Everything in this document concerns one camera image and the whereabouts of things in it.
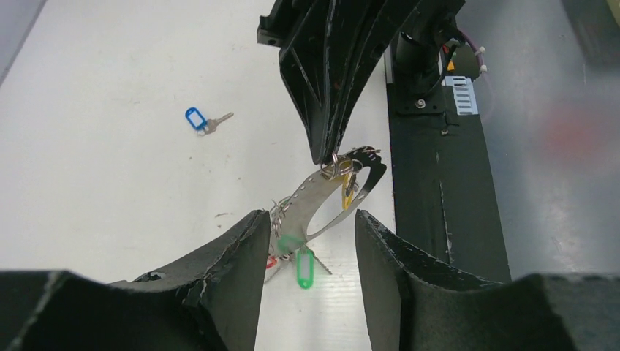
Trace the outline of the grey perforated key organizer plate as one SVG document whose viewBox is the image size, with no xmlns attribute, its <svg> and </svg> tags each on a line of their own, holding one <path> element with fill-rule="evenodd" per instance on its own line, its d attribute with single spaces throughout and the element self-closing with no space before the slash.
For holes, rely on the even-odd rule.
<svg viewBox="0 0 620 351">
<path fill-rule="evenodd" d="M 305 245 L 344 221 L 369 195 L 387 170 L 380 150 L 371 146 L 334 155 L 332 161 L 308 175 L 293 193 L 273 203 L 268 253 L 282 257 L 276 242 L 282 235 L 302 238 Z M 345 174 L 357 173 L 358 190 L 344 210 L 341 187 Z"/>
</svg>

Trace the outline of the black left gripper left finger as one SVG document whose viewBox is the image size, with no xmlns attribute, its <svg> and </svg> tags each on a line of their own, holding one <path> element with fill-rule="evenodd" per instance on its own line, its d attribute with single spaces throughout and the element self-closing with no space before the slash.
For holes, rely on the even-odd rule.
<svg viewBox="0 0 620 351">
<path fill-rule="evenodd" d="M 253 350 L 270 236 L 267 211 L 138 279 L 1 272 L 3 350 Z"/>
</svg>

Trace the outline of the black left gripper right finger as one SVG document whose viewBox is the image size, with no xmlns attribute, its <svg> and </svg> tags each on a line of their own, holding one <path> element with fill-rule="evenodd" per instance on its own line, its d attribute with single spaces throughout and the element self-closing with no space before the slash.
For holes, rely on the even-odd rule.
<svg viewBox="0 0 620 351">
<path fill-rule="evenodd" d="M 617 350 L 619 278 L 533 273 L 493 282 L 403 240 L 368 211 L 355 246 L 373 350 Z"/>
</svg>

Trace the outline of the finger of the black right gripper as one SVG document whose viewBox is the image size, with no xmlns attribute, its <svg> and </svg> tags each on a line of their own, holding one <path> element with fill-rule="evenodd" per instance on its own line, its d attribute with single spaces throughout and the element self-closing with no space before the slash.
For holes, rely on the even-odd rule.
<svg viewBox="0 0 620 351">
<path fill-rule="evenodd" d="M 329 3 L 329 152 L 382 54 L 421 1 Z"/>
<path fill-rule="evenodd" d="M 332 155 L 329 152 L 330 2 L 275 1 L 271 12 L 260 17 L 257 28 L 260 44 L 279 48 L 281 79 L 304 125 L 311 159 L 316 165 L 327 163 Z"/>
</svg>

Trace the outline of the blue tagged key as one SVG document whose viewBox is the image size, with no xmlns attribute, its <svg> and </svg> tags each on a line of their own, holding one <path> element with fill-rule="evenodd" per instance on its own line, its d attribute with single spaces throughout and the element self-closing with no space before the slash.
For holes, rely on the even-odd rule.
<svg viewBox="0 0 620 351">
<path fill-rule="evenodd" d="M 185 119 L 196 132 L 197 136 L 203 137 L 214 133 L 218 126 L 234 116 L 233 112 L 224 114 L 219 118 L 206 118 L 196 107 L 190 107 L 185 112 Z"/>
</svg>

